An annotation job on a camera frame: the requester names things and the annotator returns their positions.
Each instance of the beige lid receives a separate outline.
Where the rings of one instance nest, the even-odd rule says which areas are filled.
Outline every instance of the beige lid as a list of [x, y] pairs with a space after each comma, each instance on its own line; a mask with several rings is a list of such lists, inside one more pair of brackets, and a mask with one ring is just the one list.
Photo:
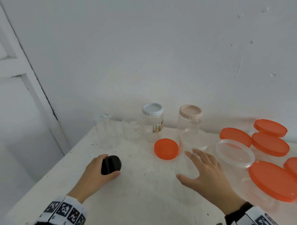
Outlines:
[[202, 109], [196, 105], [183, 105], [179, 108], [179, 114], [188, 120], [198, 120], [202, 118]]

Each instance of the hand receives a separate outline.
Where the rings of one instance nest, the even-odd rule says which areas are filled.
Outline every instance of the hand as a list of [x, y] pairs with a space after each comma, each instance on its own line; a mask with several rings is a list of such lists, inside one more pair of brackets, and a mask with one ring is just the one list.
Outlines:
[[115, 171], [108, 175], [101, 174], [102, 161], [107, 156], [107, 154], [100, 155], [87, 165], [85, 172], [75, 187], [68, 193], [68, 196], [76, 198], [82, 204], [88, 197], [96, 193], [105, 183], [120, 175], [120, 171]]
[[197, 167], [200, 173], [199, 177], [190, 179], [177, 174], [177, 179], [217, 206], [225, 215], [239, 210], [245, 200], [232, 189], [215, 157], [197, 149], [193, 149], [193, 152], [200, 156], [200, 159], [188, 151], [185, 151], [185, 154]]

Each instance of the tabletop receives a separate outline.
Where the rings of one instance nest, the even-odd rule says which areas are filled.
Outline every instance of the tabletop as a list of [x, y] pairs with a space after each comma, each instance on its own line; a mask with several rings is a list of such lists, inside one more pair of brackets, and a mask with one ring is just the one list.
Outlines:
[[[94, 157], [106, 153], [121, 159], [121, 175], [84, 202], [88, 211], [86, 225], [225, 223], [224, 215], [218, 208], [176, 179], [178, 159], [159, 159], [154, 154], [153, 143], [128, 141], [122, 137], [121, 122], [116, 125], [120, 134], [117, 147], [99, 148], [96, 130], [91, 129], [7, 216], [15, 224], [32, 224], [53, 199], [66, 195], [72, 189]], [[162, 137], [174, 140], [176, 129], [163, 129]], [[217, 134], [207, 133], [207, 136], [210, 142], [208, 152], [212, 153], [220, 139]], [[291, 151], [287, 158], [296, 157], [297, 144], [289, 145]], [[277, 223], [289, 225], [297, 221], [297, 203], [277, 201], [253, 186], [249, 180], [233, 187], [240, 196], [260, 205]]]

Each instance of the person's left hand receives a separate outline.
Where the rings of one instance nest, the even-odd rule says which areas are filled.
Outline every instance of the person's left hand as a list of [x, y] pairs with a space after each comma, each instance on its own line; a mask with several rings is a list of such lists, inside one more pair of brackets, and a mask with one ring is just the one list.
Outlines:
[[104, 154], [94, 158], [89, 165], [87, 165], [85, 172], [75, 187], [67, 195], [76, 198], [82, 204], [105, 183], [118, 177], [121, 174], [120, 171], [115, 171], [108, 175], [101, 174], [102, 161], [107, 156], [107, 154]]

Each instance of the sticker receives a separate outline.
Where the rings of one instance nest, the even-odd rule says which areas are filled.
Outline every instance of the sticker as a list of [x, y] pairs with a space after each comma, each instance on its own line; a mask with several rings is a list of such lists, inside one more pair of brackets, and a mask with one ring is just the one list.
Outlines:
[[107, 116], [109, 116], [107, 113], [104, 113], [103, 115], [101, 115], [100, 117], [101, 118], [105, 118], [105, 117], [107, 117]]
[[153, 125], [153, 133], [159, 133], [163, 129], [163, 120], [160, 123]]

